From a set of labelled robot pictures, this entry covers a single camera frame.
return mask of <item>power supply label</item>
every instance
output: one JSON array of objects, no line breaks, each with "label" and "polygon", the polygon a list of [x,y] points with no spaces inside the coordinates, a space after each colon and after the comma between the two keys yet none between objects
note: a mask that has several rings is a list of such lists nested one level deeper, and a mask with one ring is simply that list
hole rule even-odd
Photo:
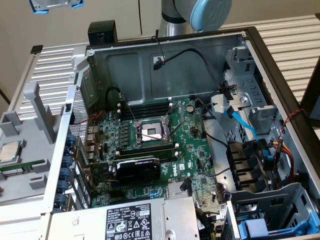
[{"label": "power supply label", "polygon": [[151,204],[108,209],[105,240],[152,240]]}]

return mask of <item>chip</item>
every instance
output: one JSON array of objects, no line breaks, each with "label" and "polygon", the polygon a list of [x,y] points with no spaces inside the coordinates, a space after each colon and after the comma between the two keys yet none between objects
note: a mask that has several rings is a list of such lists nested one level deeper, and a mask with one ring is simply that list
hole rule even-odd
[{"label": "chip", "polygon": [[201,178],[201,184],[207,184],[207,179],[206,178]]}]

